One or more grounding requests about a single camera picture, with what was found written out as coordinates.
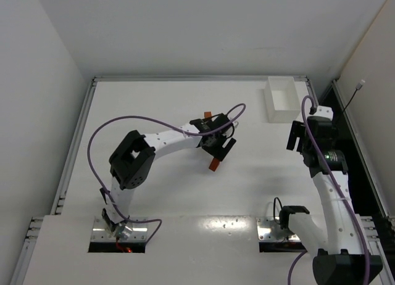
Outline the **dark red wedge block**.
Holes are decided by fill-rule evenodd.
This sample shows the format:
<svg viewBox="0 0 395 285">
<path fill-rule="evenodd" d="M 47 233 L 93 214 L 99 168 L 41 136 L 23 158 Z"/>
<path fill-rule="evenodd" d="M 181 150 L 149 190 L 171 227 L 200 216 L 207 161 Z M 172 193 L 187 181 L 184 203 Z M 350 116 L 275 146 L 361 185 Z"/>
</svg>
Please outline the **dark red wedge block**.
<svg viewBox="0 0 395 285">
<path fill-rule="evenodd" d="M 210 165 L 209 165 L 209 170 L 216 171 L 218 169 L 219 165 L 220 165 L 219 159 L 213 158 Z"/>
</svg>

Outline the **white perforated plastic box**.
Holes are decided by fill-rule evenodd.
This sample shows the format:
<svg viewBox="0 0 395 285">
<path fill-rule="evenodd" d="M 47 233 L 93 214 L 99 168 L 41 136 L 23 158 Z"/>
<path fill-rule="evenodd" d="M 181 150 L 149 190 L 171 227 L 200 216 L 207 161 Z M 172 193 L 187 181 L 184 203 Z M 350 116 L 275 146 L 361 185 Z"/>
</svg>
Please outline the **white perforated plastic box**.
<svg viewBox="0 0 395 285">
<path fill-rule="evenodd" d="M 264 97 L 270 123 L 292 123 L 298 118 L 301 104 L 293 77 L 269 76 Z"/>
</svg>

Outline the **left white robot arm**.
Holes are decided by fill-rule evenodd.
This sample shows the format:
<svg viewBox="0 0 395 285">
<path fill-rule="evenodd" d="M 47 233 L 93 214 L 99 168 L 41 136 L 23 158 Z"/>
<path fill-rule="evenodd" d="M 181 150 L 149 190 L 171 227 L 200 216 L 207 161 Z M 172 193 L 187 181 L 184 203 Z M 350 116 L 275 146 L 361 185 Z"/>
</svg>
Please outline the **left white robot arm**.
<svg viewBox="0 0 395 285">
<path fill-rule="evenodd" d="M 226 114 L 198 118 L 177 128 L 160 133 L 129 132 L 109 158 L 112 186 L 102 190 L 110 202 L 102 218 L 113 235 L 128 224 L 128 211 L 134 191 L 147 179 L 155 160 L 184 149 L 201 148 L 213 157 L 209 169 L 216 171 L 235 145 L 233 138 L 238 122 Z"/>
</svg>

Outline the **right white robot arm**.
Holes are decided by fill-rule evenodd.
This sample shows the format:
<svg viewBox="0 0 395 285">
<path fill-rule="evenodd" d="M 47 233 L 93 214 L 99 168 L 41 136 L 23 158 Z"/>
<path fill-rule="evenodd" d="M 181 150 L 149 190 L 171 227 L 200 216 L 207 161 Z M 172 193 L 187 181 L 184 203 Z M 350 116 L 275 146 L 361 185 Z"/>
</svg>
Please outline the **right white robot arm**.
<svg viewBox="0 0 395 285">
<path fill-rule="evenodd" d="M 311 115 L 294 121 L 287 148 L 297 150 L 309 168 L 323 209 L 326 231 L 305 206 L 281 208 L 280 227 L 294 233 L 312 257 L 317 284 L 370 284 L 383 269 L 378 255 L 367 248 L 348 193 L 348 166 L 334 148 L 338 132 L 331 117 Z"/>
</svg>

